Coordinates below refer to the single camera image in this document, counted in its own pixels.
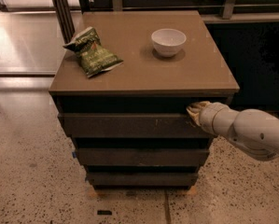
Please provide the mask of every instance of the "floor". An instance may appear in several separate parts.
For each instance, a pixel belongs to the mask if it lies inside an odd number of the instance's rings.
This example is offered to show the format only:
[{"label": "floor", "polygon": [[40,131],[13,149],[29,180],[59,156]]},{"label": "floor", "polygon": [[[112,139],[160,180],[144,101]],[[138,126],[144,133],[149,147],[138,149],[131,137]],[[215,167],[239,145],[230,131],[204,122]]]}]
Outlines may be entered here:
[{"label": "floor", "polygon": [[[0,16],[0,71],[57,69],[55,14]],[[251,160],[220,137],[191,190],[95,191],[57,120],[51,81],[0,77],[0,223],[279,224],[279,158]]]}]

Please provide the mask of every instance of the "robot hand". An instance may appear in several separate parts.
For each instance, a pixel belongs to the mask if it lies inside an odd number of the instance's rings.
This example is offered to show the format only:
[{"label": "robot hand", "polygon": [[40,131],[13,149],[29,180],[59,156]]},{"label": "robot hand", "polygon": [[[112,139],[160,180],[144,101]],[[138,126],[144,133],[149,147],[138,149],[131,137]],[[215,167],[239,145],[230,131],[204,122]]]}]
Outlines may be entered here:
[{"label": "robot hand", "polygon": [[279,119],[256,109],[242,112],[221,103],[199,102],[187,107],[195,123],[225,137],[250,157],[269,161],[279,154]]}]

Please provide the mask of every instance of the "wooden tabletop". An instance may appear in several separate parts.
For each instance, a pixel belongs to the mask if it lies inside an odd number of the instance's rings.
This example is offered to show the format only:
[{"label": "wooden tabletop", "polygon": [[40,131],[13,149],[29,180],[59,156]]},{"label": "wooden tabletop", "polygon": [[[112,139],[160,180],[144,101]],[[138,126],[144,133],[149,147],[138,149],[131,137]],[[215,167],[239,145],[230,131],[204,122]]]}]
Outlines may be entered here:
[{"label": "wooden tabletop", "polygon": [[[239,90],[197,11],[84,13],[77,33],[89,26],[123,64],[87,78],[74,52],[67,51],[49,89],[52,95],[219,95]],[[185,47],[172,58],[160,57],[152,47],[151,34],[161,28],[187,36]]]}]

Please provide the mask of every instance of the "snack bag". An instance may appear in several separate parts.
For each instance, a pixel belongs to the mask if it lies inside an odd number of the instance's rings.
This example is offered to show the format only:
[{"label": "snack bag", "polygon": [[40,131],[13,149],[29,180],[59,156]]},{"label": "snack bag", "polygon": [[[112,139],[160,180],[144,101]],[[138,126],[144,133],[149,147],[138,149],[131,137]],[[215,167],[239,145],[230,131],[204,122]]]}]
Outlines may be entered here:
[{"label": "snack bag", "polygon": [[102,47],[100,38],[93,27],[77,34],[70,43],[63,47],[75,52],[87,77],[112,70],[122,63],[117,55]]}]

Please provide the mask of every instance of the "speckled floor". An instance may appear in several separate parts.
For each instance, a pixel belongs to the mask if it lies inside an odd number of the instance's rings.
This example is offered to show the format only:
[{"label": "speckled floor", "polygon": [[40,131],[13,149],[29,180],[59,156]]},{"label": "speckled floor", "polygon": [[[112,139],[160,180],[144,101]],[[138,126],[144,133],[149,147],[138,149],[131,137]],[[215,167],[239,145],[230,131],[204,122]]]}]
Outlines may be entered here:
[{"label": "speckled floor", "polygon": [[253,161],[222,138],[189,191],[95,191],[57,120],[51,81],[0,77],[0,223],[279,224],[279,158]]}]

